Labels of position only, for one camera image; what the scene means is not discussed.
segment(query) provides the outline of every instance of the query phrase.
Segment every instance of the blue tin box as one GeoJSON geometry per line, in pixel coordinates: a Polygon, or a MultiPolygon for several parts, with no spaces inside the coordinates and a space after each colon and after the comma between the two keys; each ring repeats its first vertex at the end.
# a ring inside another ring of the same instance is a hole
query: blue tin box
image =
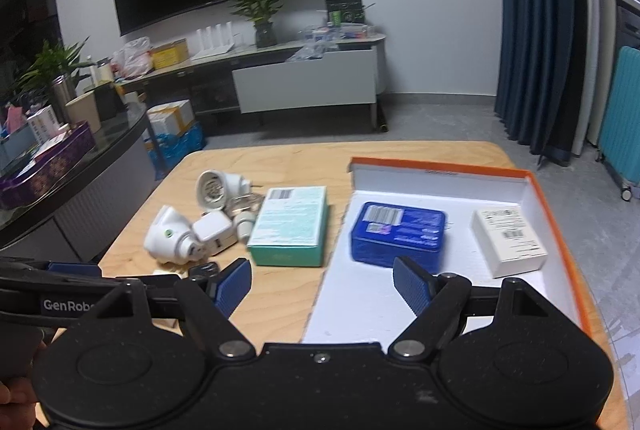
{"type": "Polygon", "coordinates": [[[437,274],[446,219],[439,210],[365,203],[351,230],[351,257],[374,266],[393,267],[397,256],[409,256],[437,274]]]}

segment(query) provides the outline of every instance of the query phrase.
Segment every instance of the metal screw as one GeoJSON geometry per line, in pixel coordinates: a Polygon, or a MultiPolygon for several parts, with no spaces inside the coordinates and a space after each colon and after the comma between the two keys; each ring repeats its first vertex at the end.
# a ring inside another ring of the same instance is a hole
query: metal screw
{"type": "Polygon", "coordinates": [[[394,352],[404,358],[413,358],[424,352],[424,345],[418,340],[401,340],[394,345],[394,352]]]}
{"type": "Polygon", "coordinates": [[[221,344],[218,349],[223,356],[228,358],[240,358],[251,352],[251,345],[242,340],[231,340],[221,344]]]}
{"type": "Polygon", "coordinates": [[[331,356],[328,355],[326,352],[318,352],[315,356],[314,356],[314,361],[316,363],[326,363],[331,359],[331,356]]]}

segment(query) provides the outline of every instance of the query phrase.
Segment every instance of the barcode label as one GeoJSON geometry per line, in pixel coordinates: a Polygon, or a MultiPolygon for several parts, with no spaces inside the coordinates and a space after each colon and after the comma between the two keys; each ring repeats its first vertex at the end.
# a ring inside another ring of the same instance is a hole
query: barcode label
{"type": "Polygon", "coordinates": [[[293,188],[287,188],[286,190],[271,190],[269,194],[270,199],[290,199],[293,193],[293,188]]]}
{"type": "Polygon", "coordinates": [[[522,230],[513,230],[511,232],[502,232],[502,236],[504,238],[516,238],[518,236],[524,236],[524,233],[522,233],[522,230]]]}
{"type": "Polygon", "coordinates": [[[380,222],[381,224],[391,224],[400,226],[402,221],[402,208],[390,208],[388,206],[374,206],[373,204],[367,208],[362,220],[365,222],[380,222]]]}

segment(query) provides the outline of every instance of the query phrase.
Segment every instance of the yellow box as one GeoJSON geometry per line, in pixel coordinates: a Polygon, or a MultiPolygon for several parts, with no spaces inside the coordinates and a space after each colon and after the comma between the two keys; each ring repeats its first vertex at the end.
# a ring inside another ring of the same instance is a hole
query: yellow box
{"type": "Polygon", "coordinates": [[[186,38],[161,45],[151,49],[151,58],[154,61],[154,69],[164,69],[189,58],[189,48],[186,38]]]}

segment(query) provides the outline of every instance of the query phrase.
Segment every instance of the plastic bag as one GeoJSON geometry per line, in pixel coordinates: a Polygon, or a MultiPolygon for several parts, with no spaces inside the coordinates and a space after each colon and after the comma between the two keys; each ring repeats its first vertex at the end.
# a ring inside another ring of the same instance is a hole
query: plastic bag
{"type": "Polygon", "coordinates": [[[111,71],[117,78],[124,78],[124,49],[114,52],[111,57],[111,71]]]}
{"type": "Polygon", "coordinates": [[[124,66],[122,76],[126,79],[147,74],[154,66],[151,54],[151,41],[143,36],[124,44],[124,66]]]}
{"type": "Polygon", "coordinates": [[[287,58],[287,62],[319,60],[324,56],[324,53],[338,50],[339,47],[335,41],[321,40],[318,42],[310,42],[306,44],[302,49],[296,51],[292,56],[287,58]]]}

